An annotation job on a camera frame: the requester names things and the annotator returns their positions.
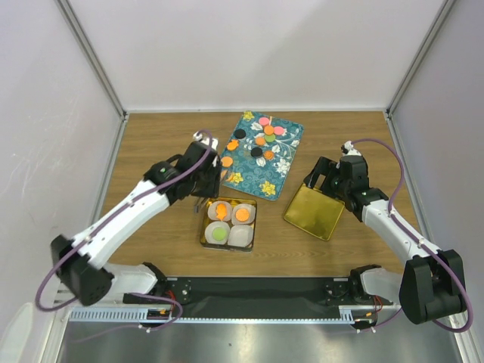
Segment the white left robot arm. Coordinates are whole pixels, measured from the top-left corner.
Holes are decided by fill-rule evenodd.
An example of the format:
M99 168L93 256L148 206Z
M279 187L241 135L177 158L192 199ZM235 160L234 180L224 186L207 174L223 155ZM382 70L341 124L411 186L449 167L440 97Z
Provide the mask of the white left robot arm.
M188 196L216 197L222 164L218 141L197 136L183 154L152 165L134 189L100 220L72 238L51 242L55 274L84 306L108 294L140 293L158 303L166 294L163 274L152 264L108 261L141 226Z

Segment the tan embossed sandwich biscuit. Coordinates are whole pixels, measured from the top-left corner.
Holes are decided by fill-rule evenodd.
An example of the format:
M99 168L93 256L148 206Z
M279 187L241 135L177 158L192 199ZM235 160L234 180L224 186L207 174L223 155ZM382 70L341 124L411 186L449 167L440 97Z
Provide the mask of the tan embossed sandwich biscuit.
M235 218L239 222L246 222L250 218L250 211L246 208L240 208L236 211Z

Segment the tan round biscuit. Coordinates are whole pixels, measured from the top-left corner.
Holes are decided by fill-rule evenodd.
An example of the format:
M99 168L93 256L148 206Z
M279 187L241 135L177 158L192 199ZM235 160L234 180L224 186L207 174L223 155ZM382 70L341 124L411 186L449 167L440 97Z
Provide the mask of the tan round biscuit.
M231 157L229 157L229 156L226 156L226 157L221 158L221 162L222 162L222 166L224 168L229 168L234 163L233 159Z

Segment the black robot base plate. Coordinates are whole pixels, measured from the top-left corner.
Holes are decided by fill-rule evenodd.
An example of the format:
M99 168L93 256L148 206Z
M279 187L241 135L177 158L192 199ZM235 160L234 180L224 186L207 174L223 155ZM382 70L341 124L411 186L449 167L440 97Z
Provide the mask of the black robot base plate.
M356 296L347 277L177 277L168 286L183 308L374 307L373 298Z

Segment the green sandwich cookie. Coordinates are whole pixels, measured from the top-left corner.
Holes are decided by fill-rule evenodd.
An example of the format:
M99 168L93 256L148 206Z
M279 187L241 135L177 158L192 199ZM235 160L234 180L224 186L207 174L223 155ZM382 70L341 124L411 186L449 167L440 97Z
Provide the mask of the green sandwich cookie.
M224 228L215 228L212 232L212 239L216 243L224 243L224 240L227 237L227 232Z

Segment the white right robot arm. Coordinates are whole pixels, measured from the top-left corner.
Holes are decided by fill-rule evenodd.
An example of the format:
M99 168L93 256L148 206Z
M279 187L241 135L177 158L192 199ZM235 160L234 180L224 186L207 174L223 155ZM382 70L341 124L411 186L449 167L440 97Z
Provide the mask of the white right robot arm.
M464 266L454 250L442 250L419 234L393 209L389 197L370 186L368 164L361 155L345 155L338 161L320 157L305 177L309 188L324 180L320 192L343 203L360 222L373 230L404 265L393 277L378 267L366 267L348 285L349 298L365 304L374 295L399 304L413 324L438 321L473 310L467 295Z

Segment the gold tin lid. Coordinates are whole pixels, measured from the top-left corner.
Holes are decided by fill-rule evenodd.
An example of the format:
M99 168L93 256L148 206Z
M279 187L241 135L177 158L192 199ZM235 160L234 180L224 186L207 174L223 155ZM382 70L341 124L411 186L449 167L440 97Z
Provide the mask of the gold tin lid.
M301 184L288 204L283 219L321 240L330 240L345 205L321 191Z

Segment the orange fish shaped cookie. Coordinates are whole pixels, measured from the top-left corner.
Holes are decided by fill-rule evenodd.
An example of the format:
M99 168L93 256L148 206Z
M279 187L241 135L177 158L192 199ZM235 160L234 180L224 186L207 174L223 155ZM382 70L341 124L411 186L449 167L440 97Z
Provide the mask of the orange fish shaped cookie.
M228 214L227 207L223 203L219 203L216 205L216 218L220 221L223 221Z

